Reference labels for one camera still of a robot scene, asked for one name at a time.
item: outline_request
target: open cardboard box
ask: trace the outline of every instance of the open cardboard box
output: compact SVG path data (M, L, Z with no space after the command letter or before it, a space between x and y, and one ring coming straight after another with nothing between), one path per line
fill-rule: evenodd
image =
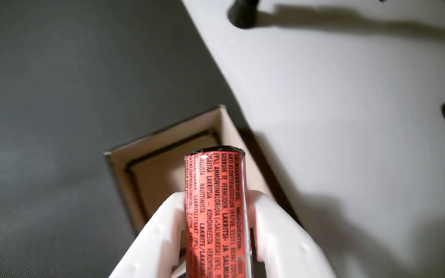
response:
M219 106L105 153L136 233L173 192L184 191L184 155L216 145L245 150L248 189L273 198L226 108Z

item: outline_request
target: dark gray fabric surface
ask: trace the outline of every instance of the dark gray fabric surface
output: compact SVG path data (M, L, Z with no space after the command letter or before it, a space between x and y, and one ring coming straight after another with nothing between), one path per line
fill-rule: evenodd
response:
M180 0L0 0L0 277L108 276L134 233L102 153L220 103L245 127Z

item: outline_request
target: white table surface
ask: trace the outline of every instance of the white table surface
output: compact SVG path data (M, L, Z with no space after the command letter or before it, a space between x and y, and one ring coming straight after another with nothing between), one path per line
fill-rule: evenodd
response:
M445 276L445 2L183 2L336 273Z

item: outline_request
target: black foil wrapper end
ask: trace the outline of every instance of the black foil wrapper end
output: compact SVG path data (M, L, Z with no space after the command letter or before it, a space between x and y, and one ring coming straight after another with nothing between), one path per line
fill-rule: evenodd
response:
M209 148L201 148L187 155L193 155L197 153L208 153L210 151L234 151L235 153L241 153L241 155L245 155L244 150L233 146L213 146Z

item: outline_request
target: black rubber foot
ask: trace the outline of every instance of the black rubber foot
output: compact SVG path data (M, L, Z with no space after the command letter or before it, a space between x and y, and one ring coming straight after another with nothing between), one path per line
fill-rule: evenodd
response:
M228 10L228 19L241 29L252 28L256 23L258 0L236 0Z

